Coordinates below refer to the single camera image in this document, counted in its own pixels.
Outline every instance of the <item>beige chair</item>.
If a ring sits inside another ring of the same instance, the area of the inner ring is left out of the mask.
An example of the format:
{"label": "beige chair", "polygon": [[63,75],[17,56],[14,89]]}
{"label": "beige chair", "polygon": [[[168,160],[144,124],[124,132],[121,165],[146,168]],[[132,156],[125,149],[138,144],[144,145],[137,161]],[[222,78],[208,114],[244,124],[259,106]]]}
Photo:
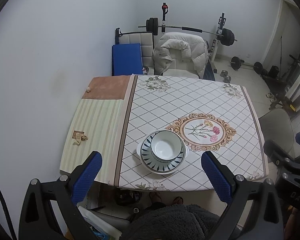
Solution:
{"label": "beige chair", "polygon": [[260,117],[259,123],[265,141],[273,140],[294,159],[294,152],[291,151],[293,148],[294,135],[287,112],[282,108],[275,108]]}

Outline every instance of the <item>pink flower print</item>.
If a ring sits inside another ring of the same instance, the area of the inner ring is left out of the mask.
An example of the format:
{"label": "pink flower print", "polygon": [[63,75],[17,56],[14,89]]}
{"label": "pink flower print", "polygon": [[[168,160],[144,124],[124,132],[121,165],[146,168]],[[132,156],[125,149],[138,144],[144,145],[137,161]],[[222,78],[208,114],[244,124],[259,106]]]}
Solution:
{"label": "pink flower print", "polygon": [[216,135],[212,135],[211,137],[210,137],[210,141],[211,142],[216,142],[218,140],[218,136],[216,136]]}
{"label": "pink flower print", "polygon": [[214,127],[212,128],[212,131],[213,131],[215,134],[219,134],[219,133],[220,133],[220,129],[219,129],[218,127],[216,127],[216,126],[214,126]]}

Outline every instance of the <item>blue folded mat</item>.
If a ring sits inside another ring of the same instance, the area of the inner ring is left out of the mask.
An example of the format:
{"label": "blue folded mat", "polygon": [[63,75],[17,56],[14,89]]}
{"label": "blue folded mat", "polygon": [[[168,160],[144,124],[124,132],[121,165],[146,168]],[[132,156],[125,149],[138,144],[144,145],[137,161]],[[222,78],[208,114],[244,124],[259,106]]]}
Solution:
{"label": "blue folded mat", "polygon": [[140,43],[117,44],[112,49],[114,76],[143,74]]}

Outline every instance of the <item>tiled floor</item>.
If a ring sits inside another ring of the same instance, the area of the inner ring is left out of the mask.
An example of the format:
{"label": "tiled floor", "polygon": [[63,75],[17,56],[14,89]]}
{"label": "tiled floor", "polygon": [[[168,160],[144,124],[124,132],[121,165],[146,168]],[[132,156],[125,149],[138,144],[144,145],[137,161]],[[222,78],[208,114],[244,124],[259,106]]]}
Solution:
{"label": "tiled floor", "polygon": [[[263,79],[256,74],[253,70],[240,68],[238,71],[233,70],[230,67],[229,62],[225,60],[216,59],[215,67],[218,73],[215,74],[216,81],[222,82],[223,78],[219,76],[222,70],[228,71],[228,75],[231,76],[231,84],[241,85],[247,89],[252,104],[255,108],[258,117],[263,116],[269,111],[270,101],[266,97],[269,89]],[[150,75],[153,75],[153,68],[150,68]],[[269,163],[269,178],[275,181],[276,167]],[[184,200],[184,204],[197,204],[212,213],[221,215],[224,211],[226,204],[221,202],[214,190],[204,190],[195,192],[160,192],[162,201],[167,205],[171,204],[176,196],[181,196]],[[151,204],[148,193],[144,192],[141,201],[137,206],[146,208]],[[248,216],[252,201],[248,201],[245,210],[239,220],[239,224],[243,225]],[[131,213],[132,208],[119,207],[114,203],[106,205],[101,212],[113,216],[127,218]]]}

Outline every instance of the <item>gray fuzzy clothing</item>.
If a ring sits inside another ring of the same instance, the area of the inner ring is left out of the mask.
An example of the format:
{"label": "gray fuzzy clothing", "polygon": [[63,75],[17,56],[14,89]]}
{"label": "gray fuzzy clothing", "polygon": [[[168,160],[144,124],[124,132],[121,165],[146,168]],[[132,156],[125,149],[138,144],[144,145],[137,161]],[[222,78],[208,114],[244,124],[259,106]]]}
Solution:
{"label": "gray fuzzy clothing", "polygon": [[[204,239],[219,216],[197,205],[172,205],[150,211],[122,233],[120,240],[196,240]],[[231,238],[240,234],[236,228]]]}

